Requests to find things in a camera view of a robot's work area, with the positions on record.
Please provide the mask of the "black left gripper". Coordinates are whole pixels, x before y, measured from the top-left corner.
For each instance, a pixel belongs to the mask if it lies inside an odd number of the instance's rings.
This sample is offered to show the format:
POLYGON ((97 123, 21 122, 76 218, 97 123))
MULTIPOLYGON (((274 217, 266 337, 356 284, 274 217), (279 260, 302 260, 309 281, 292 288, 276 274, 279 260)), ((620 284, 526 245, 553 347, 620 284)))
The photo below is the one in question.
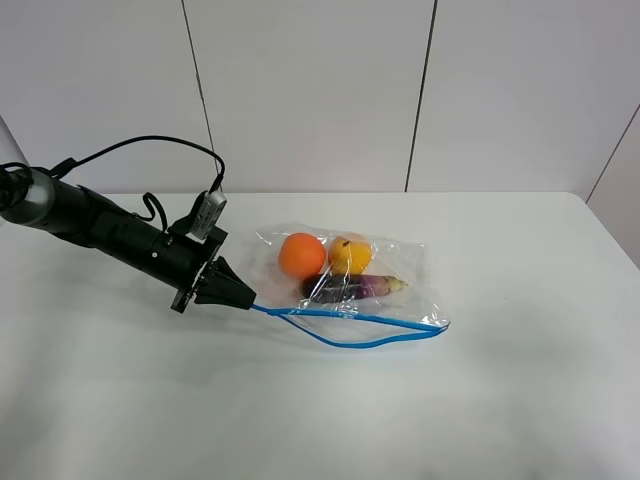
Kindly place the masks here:
POLYGON ((209 237, 200 243, 169 229, 155 241, 149 254, 149 275, 177 291, 172 310, 183 313, 194 295, 194 302, 199 305, 240 310, 252 307, 255 291, 224 257, 213 260, 227 236, 227 232, 214 226, 209 237))

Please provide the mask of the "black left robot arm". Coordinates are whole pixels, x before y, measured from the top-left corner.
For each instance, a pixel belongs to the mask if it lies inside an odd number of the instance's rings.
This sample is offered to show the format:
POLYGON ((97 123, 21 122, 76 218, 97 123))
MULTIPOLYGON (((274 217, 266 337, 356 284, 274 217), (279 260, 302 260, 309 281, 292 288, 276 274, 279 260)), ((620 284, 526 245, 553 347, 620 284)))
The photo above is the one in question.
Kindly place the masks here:
POLYGON ((204 224, 201 193, 189 214, 167 220, 159 200, 145 193, 141 216, 83 186, 69 185, 45 170, 12 162, 1 167, 1 217, 102 253, 172 287, 172 310, 190 302, 248 310, 256 294, 218 252, 227 234, 204 224))

